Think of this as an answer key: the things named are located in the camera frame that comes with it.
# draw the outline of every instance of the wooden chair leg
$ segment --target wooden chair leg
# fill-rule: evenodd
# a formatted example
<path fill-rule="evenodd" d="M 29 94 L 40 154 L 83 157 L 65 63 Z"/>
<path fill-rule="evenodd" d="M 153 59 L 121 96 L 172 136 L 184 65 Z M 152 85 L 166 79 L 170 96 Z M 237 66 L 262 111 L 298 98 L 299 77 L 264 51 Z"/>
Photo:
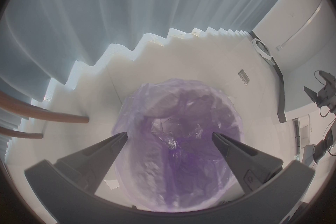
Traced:
<path fill-rule="evenodd" d="M 66 113 L 51 112 L 31 104 L 17 100 L 0 91 L 0 108 L 23 117 L 33 117 L 45 121 L 68 123 L 88 123 L 89 118 Z"/>
<path fill-rule="evenodd" d="M 0 134 L 9 136 L 9 137 L 18 137 L 18 138 L 31 138 L 31 139 L 43 138 L 43 134 L 23 133 L 19 131 L 14 131 L 12 129 L 6 129 L 1 126 L 0 126 Z"/>

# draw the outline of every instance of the clear plastic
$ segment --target clear plastic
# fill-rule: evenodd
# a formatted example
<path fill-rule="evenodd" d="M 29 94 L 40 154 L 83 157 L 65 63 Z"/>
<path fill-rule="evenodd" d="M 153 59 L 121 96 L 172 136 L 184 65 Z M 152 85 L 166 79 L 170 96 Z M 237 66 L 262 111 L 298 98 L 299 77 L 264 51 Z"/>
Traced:
<path fill-rule="evenodd" d="M 243 124 L 228 96 L 200 81 L 143 84 L 125 99 L 112 135 L 128 133 L 115 161 L 134 205 L 182 212 L 215 205 L 236 181 L 211 135 L 242 141 Z"/>

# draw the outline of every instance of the floor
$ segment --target floor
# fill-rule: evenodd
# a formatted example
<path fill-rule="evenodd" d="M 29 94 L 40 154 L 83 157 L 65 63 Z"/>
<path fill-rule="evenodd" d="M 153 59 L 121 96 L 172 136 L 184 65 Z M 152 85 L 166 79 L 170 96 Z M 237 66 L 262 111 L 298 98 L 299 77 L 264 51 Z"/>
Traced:
<path fill-rule="evenodd" d="M 250 78 L 247 86 L 238 76 L 241 69 Z M 170 29 L 167 39 L 146 34 L 134 51 L 112 44 L 95 66 L 77 62 L 65 86 L 51 82 L 45 101 L 34 103 L 52 111 L 88 115 L 88 124 L 23 120 L 19 130 L 43 132 L 44 138 L 14 138 L 9 144 L 9 173 L 42 220 L 55 223 L 33 194 L 23 170 L 43 159 L 55 163 L 60 157 L 108 138 L 126 96 L 142 83 L 170 78 L 196 79 L 221 89 L 243 119 L 246 144 L 283 159 L 283 167 L 294 159 L 293 124 L 280 124 L 277 117 L 279 78 L 254 50 L 248 33 L 222 29 L 183 33 Z M 96 195 L 132 206 L 115 179 L 112 166 Z M 240 186 L 235 184 L 222 199 L 241 195 Z"/>

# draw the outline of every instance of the gray curtain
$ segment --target gray curtain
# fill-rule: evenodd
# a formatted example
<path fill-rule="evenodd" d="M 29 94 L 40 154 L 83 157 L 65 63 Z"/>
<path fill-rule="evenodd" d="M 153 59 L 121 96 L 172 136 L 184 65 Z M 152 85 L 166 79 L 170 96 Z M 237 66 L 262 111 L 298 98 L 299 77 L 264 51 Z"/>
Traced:
<path fill-rule="evenodd" d="M 0 90 L 42 101 L 50 78 L 65 84 L 76 60 L 94 65 L 111 43 L 133 50 L 169 28 L 250 31 L 277 0 L 10 0 L 0 20 Z M 0 124 L 18 117 L 0 110 Z"/>

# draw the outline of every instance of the curtain fold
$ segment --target curtain fold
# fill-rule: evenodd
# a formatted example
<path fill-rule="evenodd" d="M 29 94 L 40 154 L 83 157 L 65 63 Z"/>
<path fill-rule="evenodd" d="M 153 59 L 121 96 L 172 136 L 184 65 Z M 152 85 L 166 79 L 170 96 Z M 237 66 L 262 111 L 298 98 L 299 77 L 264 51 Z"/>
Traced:
<path fill-rule="evenodd" d="M 94 65 L 111 43 L 133 50 L 143 34 L 167 37 L 170 27 L 251 31 L 276 1 L 10 0 L 0 21 L 0 90 L 42 101 L 50 78 L 65 84 L 76 60 Z M 0 120 L 18 123 L 4 111 Z"/>

